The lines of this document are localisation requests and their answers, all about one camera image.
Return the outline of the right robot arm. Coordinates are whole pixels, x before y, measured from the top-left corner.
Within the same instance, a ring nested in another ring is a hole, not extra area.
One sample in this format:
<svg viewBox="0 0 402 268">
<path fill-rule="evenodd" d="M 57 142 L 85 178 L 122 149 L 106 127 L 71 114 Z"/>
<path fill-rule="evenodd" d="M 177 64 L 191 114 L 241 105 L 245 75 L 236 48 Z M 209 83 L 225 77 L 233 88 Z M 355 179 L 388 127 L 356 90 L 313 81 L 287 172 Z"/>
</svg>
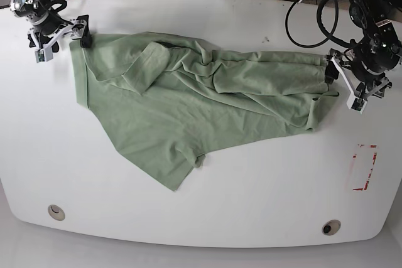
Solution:
<svg viewBox="0 0 402 268">
<path fill-rule="evenodd" d="M 81 48 L 92 46 L 87 15 L 73 19 L 59 15 L 67 7 L 67 0 L 11 0 L 9 7 L 16 17 L 31 24 L 29 47 L 35 49 L 38 63 L 51 60 L 59 51 L 58 41 L 65 36 L 78 40 Z"/>
</svg>

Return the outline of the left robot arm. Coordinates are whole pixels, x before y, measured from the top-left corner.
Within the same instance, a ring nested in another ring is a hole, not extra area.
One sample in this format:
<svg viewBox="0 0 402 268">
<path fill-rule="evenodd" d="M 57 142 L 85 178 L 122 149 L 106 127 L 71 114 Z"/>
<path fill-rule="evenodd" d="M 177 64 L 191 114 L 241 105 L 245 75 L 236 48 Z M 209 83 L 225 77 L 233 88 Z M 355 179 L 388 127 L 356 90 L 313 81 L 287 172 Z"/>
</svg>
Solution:
<svg viewBox="0 0 402 268">
<path fill-rule="evenodd" d="M 360 110 L 368 98 L 382 98 L 392 83 L 386 76 L 401 64 L 401 40 L 391 21 L 393 10 L 401 9 L 401 0 L 349 0 L 351 21 L 362 30 L 360 41 L 348 42 L 335 37 L 335 31 L 327 31 L 322 22 L 324 6 L 338 0 L 321 0 L 317 8 L 316 20 L 326 41 L 343 47 L 344 52 L 331 50 L 327 57 L 325 81 L 332 83 L 345 70 L 350 70 L 358 79 L 357 87 L 349 86 L 351 107 Z"/>
</svg>

